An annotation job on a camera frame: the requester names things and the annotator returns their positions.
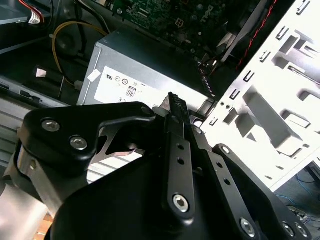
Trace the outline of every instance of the green circuit board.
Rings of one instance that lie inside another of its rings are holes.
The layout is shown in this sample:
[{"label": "green circuit board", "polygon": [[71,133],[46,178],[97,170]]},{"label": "green circuit board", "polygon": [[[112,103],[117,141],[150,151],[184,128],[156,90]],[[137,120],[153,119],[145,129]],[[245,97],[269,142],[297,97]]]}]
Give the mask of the green circuit board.
[{"label": "green circuit board", "polygon": [[156,38],[201,59],[207,42],[227,20],[230,0],[111,0],[106,8]]}]

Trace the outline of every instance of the silver screw head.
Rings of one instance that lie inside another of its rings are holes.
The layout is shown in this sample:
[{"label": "silver screw head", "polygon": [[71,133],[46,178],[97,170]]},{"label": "silver screw head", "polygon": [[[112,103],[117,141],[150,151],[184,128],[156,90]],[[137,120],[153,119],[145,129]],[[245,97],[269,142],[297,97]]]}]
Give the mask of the silver screw head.
[{"label": "silver screw head", "polygon": [[222,150],[226,153],[226,154],[229,154],[230,151],[228,148],[226,148],[225,146],[222,147]]},{"label": "silver screw head", "polygon": [[53,120],[45,120],[41,124],[42,128],[48,132],[57,132],[60,130],[60,125]]},{"label": "silver screw head", "polygon": [[85,150],[88,147],[87,141],[80,136],[74,136],[70,140],[70,145],[76,150]]},{"label": "silver screw head", "polygon": [[296,222],[295,226],[298,229],[298,231],[302,234],[302,236],[304,236],[305,238],[308,237],[306,230],[299,223]]},{"label": "silver screw head", "polygon": [[176,194],[173,196],[173,204],[180,212],[185,213],[189,210],[189,203],[184,196]]},{"label": "silver screw head", "polygon": [[292,228],[291,228],[286,222],[283,222],[283,223],[282,223],[282,226],[283,226],[284,230],[286,230],[286,232],[287,232],[291,237],[294,237],[294,236],[295,236],[295,232],[292,230]]},{"label": "silver screw head", "polygon": [[193,129],[198,133],[198,134],[202,134],[202,130],[200,128],[198,128],[197,126],[193,126]]},{"label": "silver screw head", "polygon": [[254,227],[251,225],[251,223],[244,219],[244,218],[241,218],[240,219],[240,225],[241,225],[241,228],[242,230],[250,237],[250,238],[254,238],[256,236],[256,232],[255,232],[255,229]]}]

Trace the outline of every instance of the screw hole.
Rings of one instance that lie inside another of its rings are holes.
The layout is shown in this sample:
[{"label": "screw hole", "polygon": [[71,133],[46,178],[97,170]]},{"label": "screw hole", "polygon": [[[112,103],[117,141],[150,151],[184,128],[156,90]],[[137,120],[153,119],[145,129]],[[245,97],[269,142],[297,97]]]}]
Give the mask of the screw hole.
[{"label": "screw hole", "polygon": [[178,158],[178,163],[179,163],[180,165],[185,165],[185,161],[183,161],[181,158]]},{"label": "screw hole", "polygon": [[227,184],[227,185],[229,185],[229,186],[231,185],[231,182],[230,182],[228,179],[226,179],[226,178],[224,179],[224,182],[225,182],[225,184]]},{"label": "screw hole", "polygon": [[185,148],[184,148],[184,146],[182,146],[182,145],[178,144],[178,149],[180,149],[180,150],[184,150]]}]

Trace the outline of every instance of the metal slot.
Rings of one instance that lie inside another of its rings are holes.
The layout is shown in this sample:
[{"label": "metal slot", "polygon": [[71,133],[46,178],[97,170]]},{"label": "metal slot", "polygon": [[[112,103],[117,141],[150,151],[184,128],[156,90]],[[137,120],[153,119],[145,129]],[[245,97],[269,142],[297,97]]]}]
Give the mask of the metal slot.
[{"label": "metal slot", "polygon": [[265,60],[269,57],[269,55],[271,54],[271,52],[270,51],[265,51],[264,53],[263,53],[263,55],[260,57],[260,62],[261,63],[264,63],[265,62]]},{"label": "metal slot", "polygon": [[302,5],[298,8],[296,14],[298,16],[300,16],[306,10],[306,8],[309,6],[310,2],[311,1],[303,0]]},{"label": "metal slot", "polygon": [[239,93],[240,91],[238,91],[238,89],[234,90],[230,96],[230,99],[235,100],[238,97]]},{"label": "metal slot", "polygon": [[246,83],[248,83],[252,77],[255,75],[255,73],[253,71],[249,71],[248,74],[244,77],[243,81],[245,81]]},{"label": "metal slot", "polygon": [[218,119],[214,119],[214,120],[212,120],[211,122],[210,122],[210,126],[213,126],[213,125],[215,125],[216,124],[216,122],[218,121]]},{"label": "metal slot", "polygon": [[296,156],[302,151],[302,148],[299,148],[297,151],[295,151],[294,154],[292,154],[291,156],[289,156],[292,159],[297,159]]},{"label": "metal slot", "polygon": [[289,31],[289,28],[284,26],[275,38],[278,39],[279,41],[282,40],[288,31]]},{"label": "metal slot", "polygon": [[7,84],[0,82],[0,88],[10,90],[10,87]]},{"label": "metal slot", "polygon": [[30,93],[26,92],[26,91],[23,91],[23,90],[20,90],[20,95],[21,96],[24,96],[28,99],[31,99],[37,103],[39,103],[41,101],[41,99],[39,97],[36,97],[36,96],[31,96]]}]

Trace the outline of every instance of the black cable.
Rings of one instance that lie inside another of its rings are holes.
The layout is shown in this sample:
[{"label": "black cable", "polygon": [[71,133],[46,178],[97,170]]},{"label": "black cable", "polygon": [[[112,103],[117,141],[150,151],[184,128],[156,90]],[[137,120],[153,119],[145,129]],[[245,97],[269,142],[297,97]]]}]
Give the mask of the black cable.
[{"label": "black cable", "polygon": [[101,20],[101,18],[94,11],[92,11],[90,8],[88,8],[85,5],[83,5],[78,0],[74,0],[74,2],[77,3],[82,9],[84,9],[85,11],[90,13],[92,16],[94,16],[96,18],[96,20],[99,22],[99,24],[101,25],[103,31],[105,31],[107,34],[110,34],[110,32],[108,31],[108,28],[105,25],[105,23]]},{"label": "black cable", "polygon": [[50,3],[50,20],[49,20],[49,23],[41,30],[47,30],[49,27],[51,27],[51,24],[54,20],[54,15],[55,15],[54,1],[49,0],[49,3]]},{"label": "black cable", "polygon": [[52,24],[52,22],[54,20],[54,15],[55,15],[55,6],[54,6],[54,1],[53,0],[49,0],[49,3],[50,3],[50,20],[49,20],[49,23],[46,26],[43,26],[43,25],[42,26],[38,26],[38,25],[31,24],[31,25],[29,25],[30,27],[36,28],[37,30],[41,30],[41,31],[48,30],[48,28],[51,27],[51,24]]},{"label": "black cable", "polygon": [[[74,2],[74,12],[75,12],[75,17],[77,21],[81,21],[80,14],[79,14],[79,9],[78,5],[76,2]],[[85,34],[85,29],[83,25],[77,24],[80,32],[80,37],[81,37],[81,50],[79,51],[81,54],[85,54],[86,48],[87,48],[87,37]]]}]

